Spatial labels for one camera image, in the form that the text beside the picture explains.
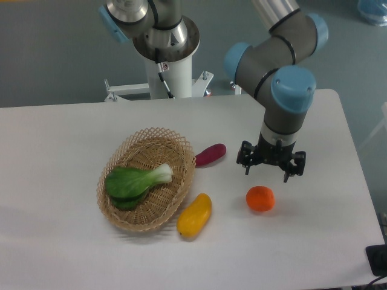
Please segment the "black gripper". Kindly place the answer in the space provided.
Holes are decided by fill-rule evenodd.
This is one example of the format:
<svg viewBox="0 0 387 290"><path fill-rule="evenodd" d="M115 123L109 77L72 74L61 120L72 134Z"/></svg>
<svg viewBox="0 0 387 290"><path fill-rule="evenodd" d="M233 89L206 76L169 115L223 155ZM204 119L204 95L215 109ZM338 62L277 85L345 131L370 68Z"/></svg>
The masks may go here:
<svg viewBox="0 0 387 290"><path fill-rule="evenodd" d="M236 163L245 168L245 175L249 174L251 166L257 165L258 159L264 164L284 168L284 182L287 182L289 177L302 176L307 154L305 151L293 153L297 137L298 131L292 134L280 134L263 122L257 145L243 141Z"/></svg>

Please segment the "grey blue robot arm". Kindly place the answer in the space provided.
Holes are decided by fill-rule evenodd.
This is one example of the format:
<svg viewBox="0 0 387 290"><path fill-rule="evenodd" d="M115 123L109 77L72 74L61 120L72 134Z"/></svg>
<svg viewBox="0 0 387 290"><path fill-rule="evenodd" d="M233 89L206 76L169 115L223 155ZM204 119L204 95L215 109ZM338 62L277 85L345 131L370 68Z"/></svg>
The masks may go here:
<svg viewBox="0 0 387 290"><path fill-rule="evenodd" d="M265 109L256 145L244 141L236 162L280 167L301 176L306 154L293 150L313 102L314 75L299 62L327 42L328 27L316 14L304 14L296 1L254 1L270 37L254 47L240 42L224 58L230 79ZM117 42L131 40L146 64L151 98L193 96L192 55L200 44L196 24L181 1L106 1L99 8Z"/></svg>

